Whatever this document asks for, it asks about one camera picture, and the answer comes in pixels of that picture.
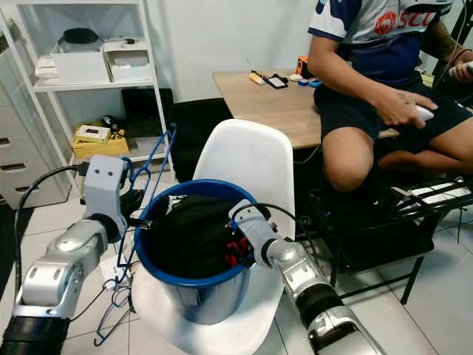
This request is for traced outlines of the black garment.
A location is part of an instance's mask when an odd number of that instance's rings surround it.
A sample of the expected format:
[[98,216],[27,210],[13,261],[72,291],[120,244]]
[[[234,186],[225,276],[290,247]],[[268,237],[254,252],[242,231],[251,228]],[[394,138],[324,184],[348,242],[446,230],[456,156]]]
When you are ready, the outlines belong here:
[[162,198],[154,218],[155,230],[145,232],[139,258],[173,277],[204,280],[233,268],[225,260],[225,246],[233,240],[228,213],[236,205],[199,194],[189,194],[168,206]]

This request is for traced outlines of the blue hanger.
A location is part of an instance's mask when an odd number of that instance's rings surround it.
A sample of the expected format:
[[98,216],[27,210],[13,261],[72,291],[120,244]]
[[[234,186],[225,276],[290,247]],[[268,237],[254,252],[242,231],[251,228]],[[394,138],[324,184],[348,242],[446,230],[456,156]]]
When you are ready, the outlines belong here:
[[[175,135],[177,132],[177,125],[173,123],[170,125],[168,129],[162,133],[161,138],[159,141],[153,146],[151,153],[149,153],[148,159],[146,162],[143,163],[142,166],[138,169],[132,169],[129,173],[129,187],[135,187],[136,180],[139,180],[140,175],[145,175],[144,178],[144,185],[142,185],[142,189],[144,193],[151,194],[151,197],[155,196],[157,192],[157,187],[152,186],[152,180],[159,180],[163,172],[168,168],[168,158],[170,156],[170,149],[173,147]],[[163,152],[165,152],[166,156],[161,163],[161,168],[158,169],[157,176],[152,178],[152,171],[151,171],[151,163],[154,158],[154,155],[159,148],[159,146],[163,146]],[[128,239],[127,234],[123,234],[119,241],[115,243],[115,251],[116,255],[114,257],[108,258],[108,265],[115,270],[115,276],[110,278],[105,278],[102,284],[102,293],[105,291],[111,291],[111,301],[109,301],[109,307],[106,308],[105,314],[102,315],[101,320],[99,320],[99,324],[97,330],[95,331],[95,338],[92,341],[94,346],[102,346],[105,344],[105,341],[111,336],[115,329],[122,323],[122,321],[131,317],[131,313],[133,312],[133,305],[132,305],[132,298],[131,298],[131,267],[133,265],[132,258],[135,255],[135,246],[136,242],[133,241],[131,250],[127,254],[127,257],[123,257],[123,251],[126,250],[125,248],[125,240]],[[124,314],[118,318],[118,321],[111,325],[111,327],[105,326],[105,321],[109,318],[109,315],[114,310],[124,310]]]

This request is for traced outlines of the blue plastic bucket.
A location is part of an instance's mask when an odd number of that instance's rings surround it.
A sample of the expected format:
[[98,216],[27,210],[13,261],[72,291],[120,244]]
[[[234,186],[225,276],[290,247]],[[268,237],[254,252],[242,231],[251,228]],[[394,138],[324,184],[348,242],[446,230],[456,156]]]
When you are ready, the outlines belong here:
[[[142,218],[146,220],[146,230],[136,229],[135,231],[137,243],[135,251],[138,257],[141,250],[139,242],[143,240],[143,234],[156,228],[154,218],[157,216],[156,206],[160,200],[169,197],[168,206],[174,206],[189,194],[199,194],[234,203],[244,199],[254,201],[253,196],[245,189],[226,180],[189,180],[169,187],[153,198],[142,213]],[[154,277],[163,287],[174,310],[186,320],[198,322],[201,325],[217,324],[230,317],[236,312],[249,290],[251,271],[240,265],[215,277],[204,278],[204,280],[186,280],[157,270],[149,261],[142,263],[140,260],[140,264],[144,267],[146,274]]]

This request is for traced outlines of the white plastic chair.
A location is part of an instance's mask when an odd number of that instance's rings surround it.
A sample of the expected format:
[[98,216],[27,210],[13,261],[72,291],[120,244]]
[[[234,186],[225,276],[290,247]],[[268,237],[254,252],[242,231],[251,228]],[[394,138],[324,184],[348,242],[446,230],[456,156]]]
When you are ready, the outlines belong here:
[[[276,206],[273,221],[282,237],[295,234],[293,145],[283,132],[260,123],[230,119],[217,124],[200,153],[191,180],[226,180],[257,203]],[[283,294],[278,271],[251,266],[248,291],[236,312],[222,322],[190,322],[172,307],[163,287],[139,263],[132,304],[142,334],[136,348],[158,345],[163,355],[254,355],[264,344]]]

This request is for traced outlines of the small white device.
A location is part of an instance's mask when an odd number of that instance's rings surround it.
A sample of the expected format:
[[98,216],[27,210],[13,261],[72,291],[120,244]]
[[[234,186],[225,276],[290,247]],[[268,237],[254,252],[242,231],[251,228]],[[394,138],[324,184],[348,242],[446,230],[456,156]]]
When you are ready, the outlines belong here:
[[80,142],[106,144],[110,135],[109,127],[81,125],[75,132],[74,138]]

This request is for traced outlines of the black box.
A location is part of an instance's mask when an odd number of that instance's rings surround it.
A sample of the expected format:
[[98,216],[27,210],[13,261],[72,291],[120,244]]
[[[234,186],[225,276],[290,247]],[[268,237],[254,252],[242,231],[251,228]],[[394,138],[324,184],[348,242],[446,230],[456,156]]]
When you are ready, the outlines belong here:
[[152,86],[123,88],[120,96],[124,108],[123,128],[128,138],[162,135],[158,99]]

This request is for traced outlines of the grey drawer cabinet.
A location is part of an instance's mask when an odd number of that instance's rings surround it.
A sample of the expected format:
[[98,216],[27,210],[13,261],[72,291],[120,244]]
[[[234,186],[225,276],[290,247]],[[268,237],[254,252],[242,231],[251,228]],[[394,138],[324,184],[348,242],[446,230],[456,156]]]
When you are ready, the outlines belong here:
[[62,166],[41,119],[12,107],[0,109],[0,158],[0,194],[13,209],[34,180]]

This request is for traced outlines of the black metal stand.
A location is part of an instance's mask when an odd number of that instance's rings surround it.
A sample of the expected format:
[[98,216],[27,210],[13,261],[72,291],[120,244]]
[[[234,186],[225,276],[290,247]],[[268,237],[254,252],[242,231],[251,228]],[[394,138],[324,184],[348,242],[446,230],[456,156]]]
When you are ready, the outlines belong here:
[[341,298],[404,281],[400,303],[408,304],[426,254],[433,250],[435,229],[449,211],[473,204],[473,176],[436,178],[419,185],[389,186],[372,206],[342,203],[327,183],[308,183],[300,199],[303,231],[297,239],[321,240],[327,279],[336,286],[341,274],[364,273],[408,263],[409,273],[356,288]]

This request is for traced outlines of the wooden table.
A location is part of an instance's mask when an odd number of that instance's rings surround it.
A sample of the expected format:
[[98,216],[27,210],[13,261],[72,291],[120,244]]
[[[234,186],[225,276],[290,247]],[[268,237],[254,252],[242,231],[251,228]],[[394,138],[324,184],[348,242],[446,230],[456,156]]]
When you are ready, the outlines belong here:
[[284,89],[274,89],[251,81],[247,70],[212,75],[234,118],[283,132],[294,149],[321,144],[321,122],[313,102],[313,87],[290,82]]

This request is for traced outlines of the white shelf unit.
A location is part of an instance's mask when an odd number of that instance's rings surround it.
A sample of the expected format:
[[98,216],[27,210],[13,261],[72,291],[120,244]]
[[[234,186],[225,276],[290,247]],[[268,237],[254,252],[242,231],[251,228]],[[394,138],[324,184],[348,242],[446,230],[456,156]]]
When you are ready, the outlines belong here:
[[[4,60],[4,84],[16,112],[41,119],[50,136],[54,153],[62,166],[78,161],[72,149],[73,133],[78,125],[101,116],[124,116],[120,91],[128,87],[152,86],[158,99],[163,131],[166,119],[160,98],[161,81],[154,53],[152,27],[146,16],[145,0],[0,0],[2,38],[9,44]],[[92,45],[60,45],[58,40],[68,28],[91,28],[101,37]],[[105,84],[69,84],[58,80],[38,80],[34,76],[37,58],[51,53],[102,52],[105,41],[118,38],[145,41],[153,65],[152,77],[145,81],[105,82]],[[132,161],[144,161],[156,138],[131,138],[128,141]]]

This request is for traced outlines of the white storage box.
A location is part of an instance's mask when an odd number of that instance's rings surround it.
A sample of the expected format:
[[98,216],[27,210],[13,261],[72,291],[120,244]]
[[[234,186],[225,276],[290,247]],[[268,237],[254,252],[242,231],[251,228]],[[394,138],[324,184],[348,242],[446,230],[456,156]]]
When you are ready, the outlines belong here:
[[101,52],[54,52],[50,56],[60,84],[108,84],[111,81]]
[[101,50],[112,81],[145,81],[152,77],[154,68],[145,41],[131,37],[118,38],[105,41]]

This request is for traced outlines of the white paper stack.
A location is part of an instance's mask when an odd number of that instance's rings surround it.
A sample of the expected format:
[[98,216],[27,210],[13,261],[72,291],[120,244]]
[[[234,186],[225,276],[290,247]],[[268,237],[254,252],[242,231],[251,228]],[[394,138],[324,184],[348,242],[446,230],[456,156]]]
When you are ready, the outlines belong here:
[[37,58],[34,66],[34,76],[38,80],[58,80],[60,75],[53,61],[52,55],[43,55]]

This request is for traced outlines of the orange black device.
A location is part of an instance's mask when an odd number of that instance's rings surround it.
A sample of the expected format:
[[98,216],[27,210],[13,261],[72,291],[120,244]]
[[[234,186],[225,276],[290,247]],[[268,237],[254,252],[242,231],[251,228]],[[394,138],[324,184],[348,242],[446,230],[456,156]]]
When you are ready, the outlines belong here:
[[305,80],[310,80],[310,78],[313,78],[313,75],[308,70],[308,57],[307,56],[299,56],[297,58],[295,74],[300,75]]

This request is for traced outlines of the black round object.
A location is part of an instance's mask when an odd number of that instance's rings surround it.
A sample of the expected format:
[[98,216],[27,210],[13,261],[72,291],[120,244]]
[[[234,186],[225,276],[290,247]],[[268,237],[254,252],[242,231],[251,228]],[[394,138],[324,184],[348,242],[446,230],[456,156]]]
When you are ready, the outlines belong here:
[[91,28],[68,28],[62,33],[58,43],[60,45],[92,45],[101,42],[101,37]]

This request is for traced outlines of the person in navy shorts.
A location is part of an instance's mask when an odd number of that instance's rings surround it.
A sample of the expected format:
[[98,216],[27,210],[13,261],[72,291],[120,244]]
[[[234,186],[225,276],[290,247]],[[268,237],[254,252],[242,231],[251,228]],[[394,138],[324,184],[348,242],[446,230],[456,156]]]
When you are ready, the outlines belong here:
[[[337,192],[354,192],[375,165],[473,175],[473,112],[417,71],[421,54],[449,70],[473,61],[442,21],[452,2],[319,0],[307,30],[308,70],[322,81],[314,92],[322,171]],[[453,80],[473,84],[473,75]],[[415,106],[435,117],[423,122]]]

